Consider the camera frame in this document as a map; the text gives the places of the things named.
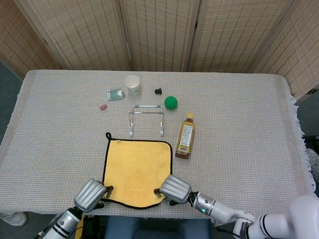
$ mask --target gray carpet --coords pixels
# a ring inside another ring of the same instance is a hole
[[[2,141],[20,91],[21,80],[0,63],[0,141]],[[299,108],[298,117],[306,135],[319,135],[319,92],[305,100]],[[32,239],[45,228],[54,215],[42,215],[28,212],[28,222],[22,227],[13,227],[0,220],[0,239]],[[234,224],[223,228],[232,231]],[[232,235],[213,230],[214,239],[232,239]]]

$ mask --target white sneaker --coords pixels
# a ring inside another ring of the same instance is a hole
[[[0,213],[0,219],[17,227],[23,226],[27,221],[26,213],[14,213],[12,215]]]
[[[307,148],[306,151],[310,157],[309,163],[311,165],[313,176],[319,182],[319,156],[311,148]]]

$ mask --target yellow towel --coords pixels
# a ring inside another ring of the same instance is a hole
[[[172,173],[172,148],[164,141],[120,140],[106,134],[109,144],[104,169],[104,185],[114,187],[108,201],[145,209],[164,198],[154,194]]]

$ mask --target white cup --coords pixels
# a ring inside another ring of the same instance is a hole
[[[131,95],[136,96],[140,93],[140,78],[138,76],[128,76],[125,79],[125,85],[129,89]]]

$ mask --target small pink eraser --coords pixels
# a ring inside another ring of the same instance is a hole
[[[100,110],[101,110],[101,111],[106,110],[107,107],[108,107],[107,105],[102,105],[102,106],[100,106]]]

